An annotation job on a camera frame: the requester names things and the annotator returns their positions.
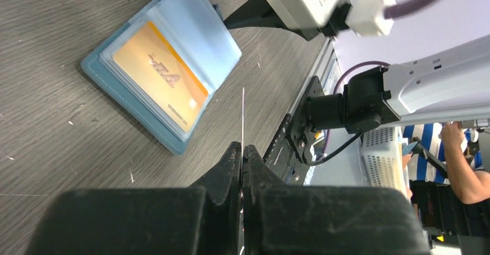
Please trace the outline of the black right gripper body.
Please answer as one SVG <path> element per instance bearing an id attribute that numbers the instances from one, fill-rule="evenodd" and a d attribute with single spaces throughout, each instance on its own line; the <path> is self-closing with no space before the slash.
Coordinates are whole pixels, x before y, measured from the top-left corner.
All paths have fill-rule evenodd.
<path id="1" fill-rule="evenodd" d="M 228 29 L 259 27 L 278 28 L 293 32 L 306 41 L 314 39 L 317 35 L 334 37 L 337 31 L 329 24 L 322 28 L 288 28 L 267 0 L 248 0 L 225 20 Z"/>

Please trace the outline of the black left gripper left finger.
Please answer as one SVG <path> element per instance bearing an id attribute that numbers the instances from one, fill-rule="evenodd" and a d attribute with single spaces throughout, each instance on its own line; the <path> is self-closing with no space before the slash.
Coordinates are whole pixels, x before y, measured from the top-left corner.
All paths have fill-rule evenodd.
<path id="1" fill-rule="evenodd" d="M 241 156 L 232 142 L 188 187 L 64 192 L 26 254 L 238 254 Z"/>

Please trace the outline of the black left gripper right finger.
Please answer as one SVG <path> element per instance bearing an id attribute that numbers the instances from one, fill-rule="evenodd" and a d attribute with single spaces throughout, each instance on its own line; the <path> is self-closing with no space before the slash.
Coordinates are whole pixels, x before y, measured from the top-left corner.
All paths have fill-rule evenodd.
<path id="1" fill-rule="evenodd" d="M 245 254 L 429 254 L 407 198 L 383 187 L 289 186 L 243 150 Z"/>

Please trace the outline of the white grey stripe card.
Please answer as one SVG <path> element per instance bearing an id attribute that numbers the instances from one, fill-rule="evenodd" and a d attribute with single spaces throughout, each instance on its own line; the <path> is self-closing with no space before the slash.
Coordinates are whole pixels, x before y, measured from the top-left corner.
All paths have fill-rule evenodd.
<path id="1" fill-rule="evenodd" d="M 243 173 L 244 173 L 244 95 L 245 88 L 242 88 L 242 107 L 241 107 L 241 159 L 240 159 L 240 220 L 239 220 L 239 243 L 238 247 L 240 248 L 239 254 L 242 255 L 244 253 L 244 195 L 243 195 Z"/>

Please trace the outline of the blue leather card holder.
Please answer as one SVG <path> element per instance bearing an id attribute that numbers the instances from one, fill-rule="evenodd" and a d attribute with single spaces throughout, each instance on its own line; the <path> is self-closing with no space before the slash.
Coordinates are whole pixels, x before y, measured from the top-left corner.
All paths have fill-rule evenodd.
<path id="1" fill-rule="evenodd" d="M 173 154 L 242 55 L 209 0 L 152 0 L 81 62 Z"/>

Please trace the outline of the gold orange card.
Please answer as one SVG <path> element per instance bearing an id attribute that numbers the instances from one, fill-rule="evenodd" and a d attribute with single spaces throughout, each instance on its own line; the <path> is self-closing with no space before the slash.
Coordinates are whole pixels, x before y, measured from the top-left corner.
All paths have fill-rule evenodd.
<path id="1" fill-rule="evenodd" d="M 107 59 L 179 138 L 189 137 L 209 91 L 154 22 L 127 30 Z"/>

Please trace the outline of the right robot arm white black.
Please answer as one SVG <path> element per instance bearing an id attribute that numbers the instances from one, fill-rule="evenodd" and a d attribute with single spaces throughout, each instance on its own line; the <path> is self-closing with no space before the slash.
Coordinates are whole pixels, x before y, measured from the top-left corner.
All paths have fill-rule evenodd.
<path id="1" fill-rule="evenodd" d="M 358 73 L 326 95 L 313 76 L 293 113 L 284 118 L 285 134 L 293 141 L 315 132 L 344 128 L 362 135 L 379 127 L 470 120 L 474 112 L 454 106 L 422 113 L 421 109 L 479 93 L 489 81 L 489 37 L 475 39 L 446 51 L 404 64 L 367 62 Z"/>

